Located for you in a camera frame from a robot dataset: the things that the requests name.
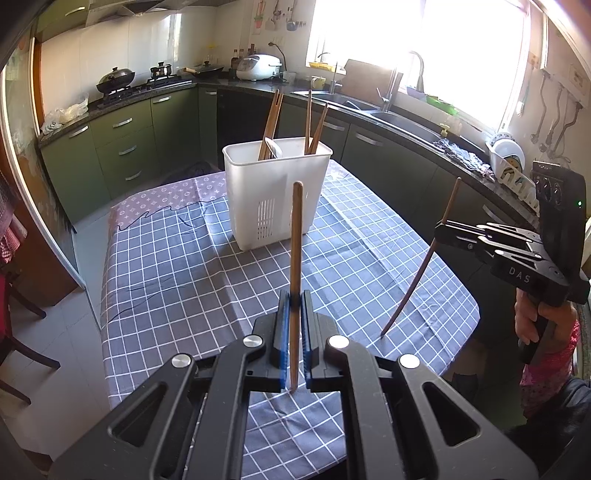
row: dish rack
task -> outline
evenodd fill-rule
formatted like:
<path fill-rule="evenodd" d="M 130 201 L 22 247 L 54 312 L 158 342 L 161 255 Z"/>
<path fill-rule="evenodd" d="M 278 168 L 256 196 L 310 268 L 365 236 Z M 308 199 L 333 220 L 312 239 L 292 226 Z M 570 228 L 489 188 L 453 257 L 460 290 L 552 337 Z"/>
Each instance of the dish rack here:
<path fill-rule="evenodd" d="M 540 203 L 535 197 L 535 183 L 533 180 L 523 175 L 503 157 L 497 155 L 490 143 L 487 142 L 486 146 L 491 157 L 492 171 L 495 173 L 497 181 L 514 192 L 517 198 L 529 205 L 539 217 Z"/>

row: chair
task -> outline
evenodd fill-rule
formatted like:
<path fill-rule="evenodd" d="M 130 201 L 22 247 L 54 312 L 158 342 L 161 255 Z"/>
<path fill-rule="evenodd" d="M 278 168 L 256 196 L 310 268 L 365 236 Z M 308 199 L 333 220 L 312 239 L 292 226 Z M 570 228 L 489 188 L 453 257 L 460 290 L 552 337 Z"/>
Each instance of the chair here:
<path fill-rule="evenodd" d="M 10 352 L 16 350 L 17 352 L 29 357 L 31 360 L 35 360 L 35 362 L 39 362 L 40 364 L 46 365 L 50 368 L 60 368 L 60 363 L 57 360 L 47 358 L 45 355 L 31 350 L 29 347 L 22 344 L 13 337 L 10 322 L 10 308 L 8 305 L 10 296 L 14 297 L 18 303 L 24 306 L 27 310 L 39 315 L 42 319 L 47 315 L 34 303 L 22 296 L 22 294 L 12 286 L 9 279 L 0 273 L 0 365 L 2 362 L 4 362 Z M 2 380 L 0 380 L 0 390 L 4 390 L 5 392 L 20 398 L 29 405 L 31 404 L 31 399 L 29 397 L 18 391 L 16 388 L 3 382 Z"/>

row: cabinet drawer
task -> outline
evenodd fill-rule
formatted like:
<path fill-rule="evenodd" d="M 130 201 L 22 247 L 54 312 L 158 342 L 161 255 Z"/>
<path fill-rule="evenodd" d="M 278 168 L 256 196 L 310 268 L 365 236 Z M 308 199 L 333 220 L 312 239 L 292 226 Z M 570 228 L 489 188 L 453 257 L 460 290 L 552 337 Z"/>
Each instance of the cabinet drawer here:
<path fill-rule="evenodd" d="M 107 113 L 90 123 L 92 137 L 97 147 L 102 147 L 150 125 L 152 125 L 152 111 L 149 100 Z"/>
<path fill-rule="evenodd" d="M 96 153 L 113 199 L 160 173 L 152 127 L 118 138 Z"/>

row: plastic bag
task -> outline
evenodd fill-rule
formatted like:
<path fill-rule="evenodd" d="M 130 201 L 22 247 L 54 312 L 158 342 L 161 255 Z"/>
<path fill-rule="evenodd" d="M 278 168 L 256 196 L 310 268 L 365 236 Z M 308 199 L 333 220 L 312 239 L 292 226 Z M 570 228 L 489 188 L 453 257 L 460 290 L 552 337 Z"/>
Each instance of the plastic bag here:
<path fill-rule="evenodd" d="M 45 122 L 41 127 L 44 134 L 48 134 L 52 130 L 57 130 L 62 125 L 71 122 L 72 120 L 84 115 L 88 111 L 88 94 L 86 94 L 80 103 L 75 103 L 66 109 L 56 108 L 49 112 L 45 117 Z"/>

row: rice cooker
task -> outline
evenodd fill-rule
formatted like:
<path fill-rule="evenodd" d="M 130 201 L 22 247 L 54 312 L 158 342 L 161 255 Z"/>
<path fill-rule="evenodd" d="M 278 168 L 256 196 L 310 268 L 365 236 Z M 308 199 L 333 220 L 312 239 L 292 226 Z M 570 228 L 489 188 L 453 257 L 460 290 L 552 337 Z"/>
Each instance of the rice cooker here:
<path fill-rule="evenodd" d="M 238 64 L 236 75 L 241 80 L 265 80 L 279 76 L 281 62 L 273 55 L 250 55 Z"/>

